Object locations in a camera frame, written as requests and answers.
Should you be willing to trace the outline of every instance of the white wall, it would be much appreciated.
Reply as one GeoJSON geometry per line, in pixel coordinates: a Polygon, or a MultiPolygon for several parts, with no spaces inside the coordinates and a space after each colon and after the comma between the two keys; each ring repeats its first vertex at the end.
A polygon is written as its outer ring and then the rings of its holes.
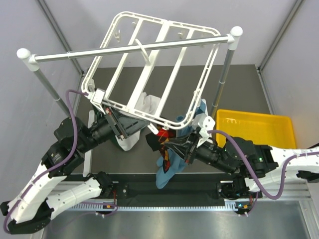
{"type": "MultiPolygon", "coordinates": [[[[259,65],[295,0],[46,0],[46,2],[72,50],[100,47],[113,17],[122,11],[132,11],[215,27],[221,34],[227,34],[232,27],[239,25],[243,28],[244,34],[233,64],[259,65]]],[[[215,63],[223,64],[226,48],[227,46],[224,46],[219,52],[215,63]]],[[[183,64],[204,64],[204,60],[198,60],[201,57],[200,52],[183,61],[183,64]]],[[[119,59],[119,55],[112,55],[111,58],[102,61],[100,67],[115,67],[119,59]]],[[[87,68],[92,58],[79,61],[82,68],[87,68]]],[[[161,58],[157,65],[172,65],[174,61],[174,57],[161,58]]],[[[126,66],[141,64],[143,58],[137,57],[126,66]]]]}
{"type": "MultiPolygon", "coordinates": [[[[292,118],[297,146],[319,142],[319,1],[307,0],[264,70],[276,114],[292,118]]],[[[319,184],[309,184],[319,213],[319,184]]]]}
{"type": "MultiPolygon", "coordinates": [[[[65,115],[16,57],[21,47],[39,54],[63,51],[35,1],[6,1],[0,8],[0,22],[0,202],[3,202],[13,199],[35,172],[42,156],[55,142],[53,131],[65,115]]],[[[79,76],[71,62],[43,63],[40,67],[63,98],[66,89],[77,89],[79,76]]],[[[0,238],[29,236],[8,236],[0,230],[0,238]]]]}

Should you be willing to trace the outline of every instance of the clothing item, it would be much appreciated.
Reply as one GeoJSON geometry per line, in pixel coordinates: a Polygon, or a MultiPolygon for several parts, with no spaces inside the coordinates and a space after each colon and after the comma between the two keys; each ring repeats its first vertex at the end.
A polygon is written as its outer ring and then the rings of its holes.
{"type": "MultiPolygon", "coordinates": [[[[152,95],[146,95],[145,92],[141,93],[136,105],[135,109],[139,111],[143,111],[145,113],[149,113],[151,115],[155,114],[156,109],[158,108],[160,103],[160,98],[152,95]]],[[[136,132],[128,138],[120,140],[116,138],[119,146],[124,150],[128,151],[139,141],[141,131],[136,132]]]]}
{"type": "MultiPolygon", "coordinates": [[[[194,117],[202,113],[206,113],[208,115],[206,100],[204,99],[201,100],[200,106],[196,109],[194,117]]],[[[176,118],[177,121],[182,121],[183,119],[184,116],[178,116],[176,118]]],[[[178,130],[176,132],[176,137],[189,134],[192,131],[192,126],[187,126],[181,130],[178,130]]],[[[176,173],[182,172],[187,165],[185,161],[171,149],[166,149],[165,156],[161,156],[157,160],[156,164],[158,167],[160,167],[156,173],[156,186],[159,189],[163,188],[176,173]]]]}

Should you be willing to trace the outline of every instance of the yellow plastic bin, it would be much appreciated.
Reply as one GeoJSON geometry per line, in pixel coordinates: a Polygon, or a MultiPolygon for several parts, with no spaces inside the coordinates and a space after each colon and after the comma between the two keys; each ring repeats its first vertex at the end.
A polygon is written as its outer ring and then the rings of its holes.
{"type": "MultiPolygon", "coordinates": [[[[291,119],[241,111],[218,110],[216,128],[229,135],[252,140],[254,144],[267,144],[278,148],[296,148],[291,119]]],[[[226,139],[217,134],[218,146],[223,147],[226,139]]]]}

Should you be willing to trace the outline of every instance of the white drying rack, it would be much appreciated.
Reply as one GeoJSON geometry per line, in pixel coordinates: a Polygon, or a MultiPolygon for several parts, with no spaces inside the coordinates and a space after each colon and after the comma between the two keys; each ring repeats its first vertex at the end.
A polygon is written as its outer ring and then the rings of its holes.
{"type": "Polygon", "coordinates": [[[18,50],[17,55],[20,59],[24,61],[24,63],[28,66],[28,68],[36,74],[39,80],[44,84],[44,86],[47,88],[50,94],[54,97],[54,99],[58,102],[58,104],[62,107],[62,109],[67,114],[68,114],[68,110],[65,103],[61,100],[57,92],[50,85],[47,78],[40,71],[38,63],[44,62],[44,61],[52,61],[52,60],[95,56],[91,64],[91,67],[89,68],[82,82],[81,89],[82,89],[82,92],[88,93],[88,96],[87,96],[88,99],[97,109],[99,109],[101,112],[105,114],[106,113],[105,107],[103,107],[103,105],[112,106],[120,111],[129,113],[137,118],[143,118],[150,122],[160,124],[166,128],[181,129],[189,125],[194,117],[196,107],[201,99],[202,92],[204,90],[209,73],[213,66],[213,62],[216,57],[219,44],[228,43],[228,51],[226,54],[223,70],[219,79],[219,85],[217,89],[216,98],[212,104],[212,109],[211,109],[212,116],[214,117],[217,110],[218,102],[220,100],[220,96],[223,90],[225,79],[227,77],[227,73],[230,67],[231,59],[235,49],[237,48],[238,41],[240,36],[242,35],[242,32],[243,32],[242,28],[236,26],[232,28],[232,30],[230,31],[230,34],[222,36],[219,33],[219,31],[211,27],[203,27],[203,26],[197,26],[197,25],[186,24],[181,22],[169,21],[169,20],[164,20],[164,19],[141,15],[141,14],[132,13],[132,12],[121,12],[118,15],[116,15],[115,18],[113,19],[111,26],[99,49],[79,51],[79,52],[67,52],[67,53],[47,55],[47,56],[37,56],[34,54],[31,55],[31,53],[28,50],[20,49],[18,50]],[[117,30],[117,26],[123,18],[130,18],[135,28],[131,35],[128,45],[124,47],[107,48],[112,37],[116,37],[116,38],[120,37],[118,35],[119,32],[117,30]],[[138,32],[142,29],[142,25],[145,22],[160,26],[160,30],[157,35],[155,43],[142,44],[137,39],[138,32]],[[181,30],[181,34],[183,31],[188,31],[186,38],[184,40],[179,40],[179,41],[164,42],[165,37],[167,36],[167,33],[172,28],[181,30]],[[193,39],[192,37],[194,36],[196,32],[205,33],[206,35],[207,34],[211,35],[211,37],[193,39]],[[178,74],[179,68],[185,56],[187,48],[191,46],[206,45],[206,44],[211,44],[212,48],[210,49],[208,59],[206,60],[205,67],[198,81],[197,87],[196,89],[194,89],[194,95],[192,97],[192,100],[190,102],[190,105],[188,107],[184,120],[181,122],[174,122],[174,121],[170,121],[160,117],[162,110],[166,104],[166,100],[170,94],[173,83],[178,74]],[[152,73],[152,70],[154,69],[160,50],[168,49],[168,48],[177,48],[177,47],[181,48],[181,50],[155,114],[150,115],[146,112],[136,110],[135,105],[139,99],[139,96],[143,92],[146,83],[148,82],[148,79],[152,73]],[[145,60],[145,65],[141,72],[139,80],[135,85],[133,93],[130,96],[130,99],[127,105],[123,105],[118,102],[110,100],[110,95],[124,67],[128,54],[132,52],[137,52],[137,51],[141,52],[145,60]],[[117,54],[117,53],[123,53],[123,56],[116,68],[116,71],[107,89],[95,90],[94,80],[92,78],[101,62],[103,55],[117,54]]]}

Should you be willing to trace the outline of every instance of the cloth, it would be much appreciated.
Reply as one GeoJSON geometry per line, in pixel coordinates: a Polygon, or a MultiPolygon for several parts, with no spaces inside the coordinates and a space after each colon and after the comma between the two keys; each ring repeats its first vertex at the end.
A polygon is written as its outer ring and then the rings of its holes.
{"type": "Polygon", "coordinates": [[[146,142],[153,151],[159,151],[163,157],[162,167],[164,173],[167,173],[170,167],[170,160],[168,154],[168,148],[165,147],[164,143],[168,142],[170,138],[176,138],[176,130],[164,129],[161,125],[157,125],[159,130],[158,134],[149,133],[145,135],[146,142]]]}
{"type": "MultiPolygon", "coordinates": [[[[206,100],[204,99],[201,100],[200,105],[197,107],[194,117],[202,113],[206,113],[208,115],[206,100]]],[[[178,116],[176,118],[178,122],[182,121],[183,119],[184,116],[178,116]]],[[[181,130],[178,130],[176,132],[176,137],[186,135],[192,131],[192,126],[187,126],[181,130]]],[[[182,172],[187,165],[184,160],[171,149],[168,149],[167,151],[170,164],[169,169],[165,172],[163,167],[164,158],[162,156],[156,162],[157,166],[159,167],[156,173],[156,186],[159,189],[163,188],[176,173],[182,172]]]]}
{"type": "MultiPolygon", "coordinates": [[[[145,113],[149,113],[151,115],[155,114],[156,109],[158,108],[160,103],[160,98],[152,95],[146,95],[145,92],[141,93],[136,105],[135,109],[139,111],[143,111],[145,113]]],[[[139,141],[141,131],[136,132],[128,138],[120,140],[116,138],[119,146],[124,150],[128,151],[139,141]]]]}

